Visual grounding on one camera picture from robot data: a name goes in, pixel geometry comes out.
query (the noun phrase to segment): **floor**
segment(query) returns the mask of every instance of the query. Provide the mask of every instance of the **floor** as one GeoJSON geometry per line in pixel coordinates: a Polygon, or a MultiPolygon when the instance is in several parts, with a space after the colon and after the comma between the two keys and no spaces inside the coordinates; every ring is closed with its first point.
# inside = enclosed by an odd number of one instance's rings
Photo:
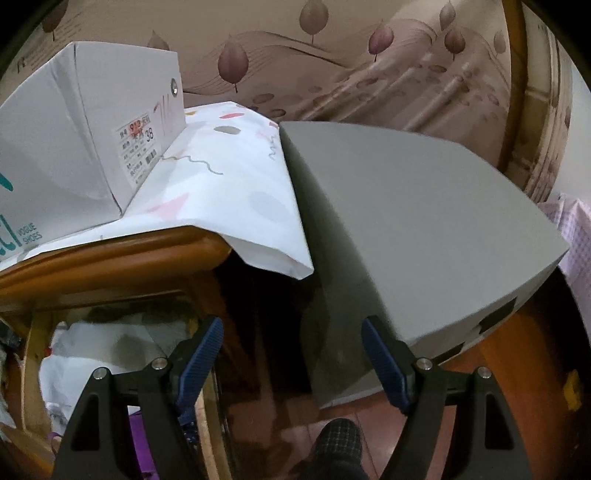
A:
{"type": "MultiPolygon", "coordinates": [[[[578,414],[568,411],[563,397],[566,370],[544,315],[536,302],[528,302],[490,337],[449,361],[445,368],[471,372],[486,365],[495,373],[521,431],[534,479],[554,480],[574,452],[580,429],[578,414]]],[[[388,404],[383,393],[318,410],[310,393],[284,388],[276,365],[281,361],[268,347],[269,342],[265,343],[264,331],[265,325],[259,324],[253,342],[260,391],[248,396],[230,387],[223,397],[239,478],[296,478],[322,427],[330,419],[346,417],[361,428],[363,467],[371,479],[378,479],[405,417],[388,404]]],[[[453,421],[453,407],[448,407],[429,480],[441,477],[453,421]]]]}

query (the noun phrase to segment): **blue rubber pad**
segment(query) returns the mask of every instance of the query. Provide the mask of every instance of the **blue rubber pad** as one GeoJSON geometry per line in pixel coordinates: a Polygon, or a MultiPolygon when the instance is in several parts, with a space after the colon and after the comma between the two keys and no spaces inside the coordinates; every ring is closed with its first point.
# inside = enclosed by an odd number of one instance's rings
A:
{"type": "Polygon", "coordinates": [[[178,379],[177,411],[181,425],[195,421],[195,402],[223,342],[223,323],[215,318],[178,379]]]}
{"type": "Polygon", "coordinates": [[[408,412],[412,402],[407,393],[404,375],[370,319],[365,319],[361,324],[361,339],[388,401],[402,413],[408,412]]]}

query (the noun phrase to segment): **metal screw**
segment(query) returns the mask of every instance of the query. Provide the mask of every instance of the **metal screw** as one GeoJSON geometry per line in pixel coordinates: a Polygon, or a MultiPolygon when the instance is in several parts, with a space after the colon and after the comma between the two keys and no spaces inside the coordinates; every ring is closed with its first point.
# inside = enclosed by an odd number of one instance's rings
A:
{"type": "Polygon", "coordinates": [[[417,360],[417,367],[421,370],[431,370],[433,368],[433,362],[431,362],[428,358],[419,358],[417,360]]]}
{"type": "Polygon", "coordinates": [[[102,380],[107,376],[108,370],[105,367],[99,367],[95,371],[92,372],[92,377],[95,380],[102,380]]]}
{"type": "Polygon", "coordinates": [[[478,367],[476,372],[478,372],[478,375],[484,379],[492,377],[492,372],[487,367],[478,367]]]}
{"type": "Polygon", "coordinates": [[[173,94],[173,97],[178,95],[178,85],[175,79],[170,79],[170,91],[173,94]]]}
{"type": "Polygon", "coordinates": [[[152,368],[154,370],[162,370],[163,368],[166,368],[166,365],[168,365],[168,361],[163,356],[152,360],[152,368]]]}

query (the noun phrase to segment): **white paper bag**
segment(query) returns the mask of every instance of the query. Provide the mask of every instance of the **white paper bag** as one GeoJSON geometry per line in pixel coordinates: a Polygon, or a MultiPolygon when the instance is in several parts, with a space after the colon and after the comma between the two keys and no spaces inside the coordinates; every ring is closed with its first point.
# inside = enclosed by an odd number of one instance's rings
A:
{"type": "MultiPolygon", "coordinates": [[[[125,215],[18,257],[194,225],[221,234],[254,267],[297,279],[313,272],[275,122],[234,102],[187,109],[187,128],[125,215]]],[[[0,270],[17,257],[0,264],[0,270]]]]}

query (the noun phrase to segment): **white shoe box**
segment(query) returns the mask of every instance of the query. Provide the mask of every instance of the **white shoe box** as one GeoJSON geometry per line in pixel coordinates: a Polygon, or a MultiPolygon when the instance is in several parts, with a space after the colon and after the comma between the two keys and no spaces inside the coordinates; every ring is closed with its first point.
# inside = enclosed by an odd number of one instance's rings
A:
{"type": "Polygon", "coordinates": [[[0,106],[0,260],[120,218],[185,126],[175,52],[67,45],[0,106]]]}

